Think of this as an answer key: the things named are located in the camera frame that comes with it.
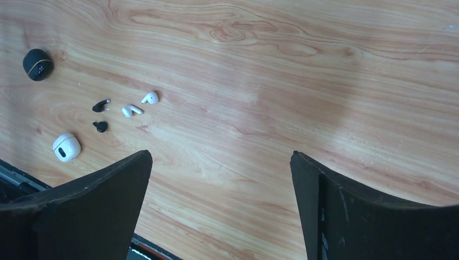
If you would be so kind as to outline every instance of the black earbud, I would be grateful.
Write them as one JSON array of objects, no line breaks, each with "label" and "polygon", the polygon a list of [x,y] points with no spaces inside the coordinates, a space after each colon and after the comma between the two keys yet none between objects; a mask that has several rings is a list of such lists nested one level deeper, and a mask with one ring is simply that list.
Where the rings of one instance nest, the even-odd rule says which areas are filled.
[{"label": "black earbud", "polygon": [[102,100],[101,102],[99,102],[99,103],[94,105],[93,111],[94,112],[98,112],[98,113],[104,111],[105,110],[105,104],[108,104],[108,103],[110,103],[109,99]]},{"label": "black earbud", "polygon": [[107,122],[94,122],[93,126],[97,128],[97,131],[100,133],[105,132],[108,129],[108,123]]}]

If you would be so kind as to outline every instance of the scratch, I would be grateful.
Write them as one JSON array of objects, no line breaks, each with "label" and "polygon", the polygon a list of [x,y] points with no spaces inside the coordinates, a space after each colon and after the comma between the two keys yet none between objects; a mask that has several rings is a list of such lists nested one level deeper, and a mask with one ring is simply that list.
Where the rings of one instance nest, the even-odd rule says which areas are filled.
[{"label": "scratch", "polygon": [[319,172],[321,172],[323,175],[326,175],[324,171],[322,171],[319,167],[317,167],[312,162],[310,162],[308,159],[306,159],[301,153],[298,153],[298,154],[300,155],[301,158],[303,158],[305,161],[307,161],[311,166],[313,166],[314,168],[318,169]]},{"label": "scratch", "polygon": [[[430,44],[428,44],[428,45],[427,45],[423,50],[421,50],[418,54],[416,54],[416,56],[419,55],[420,53],[422,53],[423,51],[425,51],[428,47],[430,47],[430,46],[431,46],[432,44],[434,44],[435,42],[439,41],[439,40],[443,37],[443,33],[444,33],[445,29],[446,29],[446,28],[443,28],[442,34],[441,34],[438,38],[434,39]],[[408,48],[406,48],[406,49],[400,51],[399,53],[395,54],[395,55],[392,56],[392,57],[390,57],[390,56],[383,56],[383,58],[388,58],[388,59],[390,59],[390,60],[393,60],[393,59],[397,58],[400,54],[405,53],[405,52],[411,50],[414,46],[420,44],[420,43],[423,42],[424,40],[426,40],[426,38],[423,38],[423,39],[421,39],[421,40],[419,40],[419,41],[416,41],[414,44],[412,44],[412,45],[409,46]],[[373,65],[371,65],[371,66],[369,66],[369,67],[366,67],[366,68],[364,68],[364,69],[361,69],[361,70],[359,70],[359,71],[357,71],[357,72],[352,73],[352,74],[349,75],[348,77],[354,76],[355,74],[361,73],[361,72],[363,72],[363,71],[365,71],[365,70],[368,70],[368,69],[370,69],[370,68],[372,68],[372,67],[374,67],[374,66],[380,65],[380,64],[382,64],[382,63],[384,63],[384,62],[386,62],[386,61],[387,61],[387,60],[381,60],[381,61],[379,61],[379,62],[377,62],[377,63],[375,63],[375,64],[373,64]]]},{"label": "scratch", "polygon": [[325,249],[329,249],[329,244],[327,243],[327,239],[325,238],[324,233],[322,232],[322,244],[325,247]]},{"label": "scratch", "polygon": [[347,213],[347,205],[346,205],[346,200],[344,199],[344,195],[341,191],[341,187],[338,189],[339,195],[341,196],[341,200],[343,201],[343,206],[344,206],[344,213],[346,213],[346,220],[349,223],[349,214]]},{"label": "scratch", "polygon": [[30,35],[26,28],[22,28],[22,37],[24,38],[24,45],[27,49],[30,49]]},{"label": "scratch", "polygon": [[136,253],[136,254],[138,254],[138,255],[144,257],[145,259],[152,260],[151,258],[149,258],[148,256],[142,254],[141,252],[139,252],[139,251],[137,251],[137,250],[135,250],[135,249],[133,249],[133,248],[130,248],[130,249],[132,250],[132,252],[134,252],[134,253]]},{"label": "scratch", "polygon": [[343,236],[341,236],[341,238],[339,239],[339,245],[340,246],[346,246],[346,240],[344,239]]},{"label": "scratch", "polygon": [[440,40],[440,39],[441,39],[441,37],[439,37],[439,38],[433,40],[429,45],[427,45],[424,49],[422,49],[420,52],[418,52],[418,53],[416,54],[416,56],[419,55],[419,54],[421,54],[422,52],[424,52],[428,47],[430,47],[432,44],[434,44],[436,41],[438,41],[438,40]]},{"label": "scratch", "polygon": [[324,246],[322,246],[322,260],[328,260],[327,258],[327,250]]}]

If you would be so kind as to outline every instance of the charging case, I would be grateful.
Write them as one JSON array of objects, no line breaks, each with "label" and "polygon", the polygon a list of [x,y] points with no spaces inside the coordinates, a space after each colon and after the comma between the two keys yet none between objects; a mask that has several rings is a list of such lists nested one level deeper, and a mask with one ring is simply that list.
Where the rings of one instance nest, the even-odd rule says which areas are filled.
[{"label": "charging case", "polygon": [[72,134],[59,136],[53,144],[53,150],[61,161],[71,161],[81,152],[81,146]]}]

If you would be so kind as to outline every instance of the earbud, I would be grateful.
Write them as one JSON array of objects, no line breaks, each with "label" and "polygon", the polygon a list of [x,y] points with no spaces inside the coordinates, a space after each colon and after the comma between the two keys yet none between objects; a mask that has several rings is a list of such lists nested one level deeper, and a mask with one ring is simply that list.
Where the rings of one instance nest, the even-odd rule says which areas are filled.
[{"label": "earbud", "polygon": [[105,104],[108,104],[108,103],[110,103],[109,99],[102,100],[101,102],[99,102],[99,103],[94,105],[93,111],[94,112],[98,112],[98,113],[104,111],[105,110]]},{"label": "earbud", "polygon": [[136,106],[129,105],[129,106],[123,107],[123,114],[125,117],[131,118],[133,116],[133,112],[136,112],[138,114],[143,114],[143,111]]},{"label": "earbud", "polygon": [[150,91],[148,94],[142,99],[142,104],[145,103],[150,103],[150,104],[155,104],[158,103],[159,98],[156,92]]},{"label": "earbud", "polygon": [[107,122],[94,122],[93,126],[97,128],[97,131],[100,133],[105,132],[108,129],[108,123]]}]

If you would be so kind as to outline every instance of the wooden surface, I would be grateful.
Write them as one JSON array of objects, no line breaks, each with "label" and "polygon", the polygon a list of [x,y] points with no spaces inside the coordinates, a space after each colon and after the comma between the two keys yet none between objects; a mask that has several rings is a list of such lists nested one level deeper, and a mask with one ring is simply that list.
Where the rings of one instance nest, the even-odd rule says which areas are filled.
[{"label": "wooden surface", "polygon": [[[186,259],[304,259],[293,150],[389,194],[459,202],[458,7],[2,0],[0,158],[55,186],[148,149],[137,233]],[[22,69],[31,48],[56,63],[43,82]],[[151,90],[160,103],[140,104]],[[124,118],[129,103],[145,113]],[[70,163],[51,149],[65,132],[83,146]]]}]

